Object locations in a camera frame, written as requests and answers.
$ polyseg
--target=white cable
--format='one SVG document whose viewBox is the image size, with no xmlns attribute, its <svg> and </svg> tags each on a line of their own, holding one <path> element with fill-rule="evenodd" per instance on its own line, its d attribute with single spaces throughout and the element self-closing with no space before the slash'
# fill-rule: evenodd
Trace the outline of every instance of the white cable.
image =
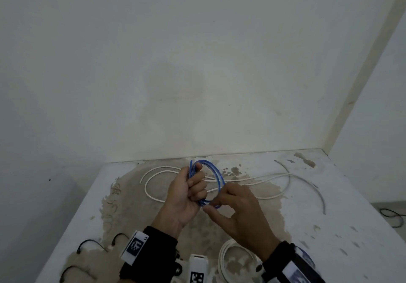
<svg viewBox="0 0 406 283">
<path fill-rule="evenodd" d="M 150 169 L 148 172 L 146 172 L 146 173 L 141 177 L 140 183 L 142 183 L 143 179 L 145 178 L 145 176 L 146 176 L 149 172 L 151 172 L 151 171 L 153 171 L 153 170 L 156 170 L 156 169 L 159 169 L 159 168 L 173 168 L 173 169 L 176 169 L 176 170 L 180 170 L 180 168 L 175 167 L 175 166 L 158 166 L 158 167 L 154 167 L 154 168 Z M 147 191 L 147 185 L 148 185 L 148 183 L 150 182 L 150 180 L 151 180 L 152 178 L 154 178 L 155 176 L 161 174 L 161 173 L 174 173 L 174 174 L 179 174 L 179 172 L 177 172 L 177 171 L 172 171 L 172 170 L 163 170 L 163 171 L 160 171 L 160 172 L 158 172 L 158 173 L 155 173 L 155 174 L 152 175 L 150 178 L 148 178 L 148 180 L 145 182 L 144 191 L 145 191 L 145 194 L 146 194 L 150 199 L 153 199 L 153 200 L 155 200 L 155 201 L 157 201 L 157 202 L 165 203 L 164 200 L 159 200 L 159 199 L 157 199 L 157 198 L 154 198 L 154 197 L 151 196 L 151 195 L 148 193 L 148 191 Z M 310 185 L 310 186 L 317 192 L 317 194 L 319 195 L 319 197 L 320 197 L 320 199 L 322 200 L 322 203 L 323 203 L 323 214 L 326 214 L 326 203 L 324 202 L 324 198 L 323 198 L 322 194 L 320 193 L 320 191 L 319 191 L 319 190 L 317 189 L 317 187 L 316 187 L 314 184 L 312 184 L 310 181 L 308 181 L 308 180 L 304 179 L 303 177 L 298 176 L 298 175 L 296 175 L 296 174 L 292 174 L 292 173 L 272 173 L 272 174 L 267 174 L 267 175 L 263 175 L 263 176 L 259 176 L 259 177 L 250 177 L 250 178 L 243 178 L 243 179 L 225 180 L 225 182 L 240 182 L 240 181 L 252 180 L 252 179 L 257 179 L 257 178 L 264 178 L 264 177 L 267 177 L 267 176 L 271 176 L 271 178 L 268 178 L 268 179 L 265 179 L 265 180 L 261 180 L 261 181 L 255 182 L 255 183 L 248 183 L 247 186 L 259 185 L 260 183 L 265 183 L 265 182 L 267 182 L 267 181 L 270 181 L 270 180 L 272 180 L 272 179 L 279 178 L 279 177 L 282 177 L 282 176 L 292 176 L 292 177 L 295 177 L 295 178 L 297 178 L 297 179 L 299 179 L 299 180 L 304 181 L 304 182 L 307 183 L 308 185 Z M 213 178 L 213 177 L 208 177 L 208 176 L 206 176 L 204 179 L 205 179 L 205 181 L 207 181 L 207 182 L 216 182 L 216 179 Z M 289 186 L 290 186 L 290 177 L 289 177 L 289 180 L 288 180 L 288 182 L 287 182 L 287 185 L 282 189 L 282 191 L 281 191 L 280 193 L 278 193 L 278 194 L 276 194 L 276 195 L 269 196 L 269 197 L 256 196 L 256 198 L 259 199 L 259 200 L 270 200 L 270 199 L 272 199 L 272 198 L 277 198 L 277 197 L 283 195 L 284 192 L 287 190 L 287 188 L 288 188 Z M 213 192 L 213 191 L 216 191 L 216 190 L 218 190 L 218 188 L 214 188 L 214 189 L 208 190 L 207 192 L 209 193 L 209 192 Z"/>
<path fill-rule="evenodd" d="M 256 256 L 254 253 L 247 250 L 243 246 L 240 246 L 238 243 L 236 243 L 236 241 L 234 239 L 230 239 L 230 240 L 226 241 L 220 249 L 220 253 L 218 254 L 218 262 L 217 262 L 218 273 L 221 276 L 221 279 L 223 279 L 223 281 L 225 281 L 226 283 L 234 283 L 231 280 L 231 278 L 228 276 L 227 270 L 225 269 L 225 266 L 224 266 L 224 258 L 226 256 L 226 252 L 228 249 L 230 249 L 232 247 L 238 247 L 238 248 L 245 250 L 251 256 L 251 258 L 254 260 L 254 262 L 256 264 L 261 263 L 261 260 L 258 258 L 258 256 Z"/>
</svg>

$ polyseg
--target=blue cable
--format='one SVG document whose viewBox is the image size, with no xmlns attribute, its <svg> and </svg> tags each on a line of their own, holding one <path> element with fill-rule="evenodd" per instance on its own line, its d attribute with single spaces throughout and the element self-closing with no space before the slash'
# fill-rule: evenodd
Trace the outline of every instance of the blue cable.
<svg viewBox="0 0 406 283">
<path fill-rule="evenodd" d="M 220 189 L 226 184 L 223 176 L 221 176 L 220 171 L 218 170 L 218 168 L 216 168 L 216 166 L 211 163 L 210 161 L 207 160 L 198 160 L 193 164 L 193 161 L 190 160 L 189 163 L 189 178 L 193 177 L 196 174 L 196 163 L 200 162 L 202 165 L 207 166 L 208 168 L 210 168 L 210 170 L 213 172 L 214 176 L 216 177 L 217 180 L 217 188 L 218 191 L 220 192 Z M 202 198 L 198 204 L 203 207 L 204 205 L 207 205 L 208 203 L 210 203 L 210 200 L 206 200 L 204 198 Z"/>
</svg>

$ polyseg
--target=right hand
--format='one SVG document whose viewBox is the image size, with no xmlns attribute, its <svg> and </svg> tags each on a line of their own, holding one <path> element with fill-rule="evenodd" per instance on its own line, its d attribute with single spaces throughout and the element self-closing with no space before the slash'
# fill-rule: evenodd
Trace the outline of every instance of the right hand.
<svg viewBox="0 0 406 283">
<path fill-rule="evenodd" d="M 229 205 L 235 210 L 231 218 L 214 208 L 221 205 Z M 246 185 L 227 183 L 203 210 L 238 244 L 256 254 L 263 262 L 280 243 L 272 233 L 258 200 Z"/>
</svg>

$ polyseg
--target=white wall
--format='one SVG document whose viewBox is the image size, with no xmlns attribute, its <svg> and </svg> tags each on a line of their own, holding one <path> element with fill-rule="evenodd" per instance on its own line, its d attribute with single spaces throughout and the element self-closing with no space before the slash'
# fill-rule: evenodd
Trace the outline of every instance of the white wall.
<svg viewBox="0 0 406 283">
<path fill-rule="evenodd" d="M 406 200 L 406 14 L 329 157 L 371 203 Z"/>
<path fill-rule="evenodd" d="M 2 265 L 103 162 L 321 147 L 392 2 L 0 0 Z"/>
</svg>

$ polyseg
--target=white table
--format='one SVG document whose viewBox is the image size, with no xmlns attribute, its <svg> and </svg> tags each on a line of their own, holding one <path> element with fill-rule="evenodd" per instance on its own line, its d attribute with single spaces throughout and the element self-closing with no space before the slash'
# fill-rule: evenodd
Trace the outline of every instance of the white table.
<svg viewBox="0 0 406 283">
<path fill-rule="evenodd" d="M 335 167 L 323 151 L 300 150 L 297 152 L 301 153 L 306 160 L 313 161 L 315 167 L 306 164 L 305 160 L 300 158 L 301 155 L 296 154 L 295 156 L 295 151 L 217 155 L 205 159 L 215 163 L 224 172 L 229 172 L 232 167 L 237 167 L 242 173 L 238 175 L 240 178 L 244 178 L 246 174 L 259 176 L 284 172 L 284 169 L 274 161 L 278 160 L 283 162 L 291 173 L 301 175 L 319 188 L 326 201 L 325 215 L 322 214 L 322 204 L 314 190 L 296 179 L 292 179 L 291 186 L 283 197 L 263 200 L 261 207 L 276 235 L 291 240 L 306 250 L 326 282 L 405 282 L 405 242 L 368 201 L 355 190 L 349 180 Z M 121 229 L 131 228 L 131 231 L 127 230 L 126 233 L 132 233 L 132 228 L 142 229 L 151 222 L 162 205 L 145 196 L 144 185 L 139 184 L 141 173 L 145 169 L 149 169 L 148 167 L 160 165 L 184 166 L 190 159 L 195 161 L 201 158 L 105 164 L 38 276 L 37 282 L 58 282 L 64 266 L 69 264 L 67 262 L 68 256 L 75 258 L 73 252 L 83 240 L 87 238 L 98 240 L 104 237 L 103 240 L 107 241 L 107 238 L 110 237 L 109 241 L 111 241 L 111 235 L 104 234 L 103 227 L 109 229 L 110 225 L 106 222 L 103 223 L 100 209 L 102 207 L 101 200 L 110 195 L 110 186 L 116 182 L 116 178 L 137 168 L 135 172 L 132 172 L 132 175 L 127 176 L 130 179 L 127 179 L 127 183 L 134 190 L 132 194 L 134 195 L 134 205 L 138 207 L 137 215 L 131 219 L 125 218 L 129 221 L 130 227 L 121 226 Z M 164 195 L 163 192 L 168 187 L 170 179 L 173 179 L 174 174 L 161 174 L 161 176 L 157 180 L 152 180 L 151 185 L 149 185 L 149 192 L 155 193 L 156 197 Z M 282 177 L 271 182 L 283 187 L 286 181 L 287 177 Z M 255 187 L 252 188 L 257 195 L 277 192 L 275 190 L 277 187 L 270 183 Z M 126 190 L 129 187 L 121 184 L 120 188 Z M 133 211 L 128 204 L 129 202 L 125 201 L 119 204 L 119 207 L 123 209 L 121 216 L 125 215 L 126 212 Z M 195 250 L 192 253 L 208 255 L 212 260 L 210 274 L 215 276 L 216 254 L 218 254 L 219 246 L 228 238 L 225 234 L 221 234 L 218 227 L 211 224 L 207 219 L 206 214 L 201 211 L 197 218 L 192 221 L 191 226 L 182 232 L 178 248 L 185 259 L 188 258 L 190 250 Z M 98 268 L 95 264 L 103 262 L 96 261 L 97 259 L 93 260 L 93 264 L 90 261 L 85 261 L 85 259 L 93 258 L 90 255 L 87 257 L 86 251 L 116 256 L 125 245 L 126 239 L 120 238 L 117 242 L 118 244 L 114 249 L 117 252 L 115 253 L 98 251 L 97 245 L 93 243 L 85 244 L 84 260 L 81 262 L 85 263 L 84 266 L 88 266 L 90 271 L 97 275 L 101 270 L 98 270 L 100 267 Z M 118 260 L 115 264 L 112 263 L 111 267 L 117 268 L 119 263 Z M 74 272 L 73 270 L 73 274 L 67 274 L 66 283 L 73 282 L 71 278 L 78 275 Z M 218 281 L 218 278 L 210 277 L 207 282 L 214 283 L 215 281 Z"/>
</svg>

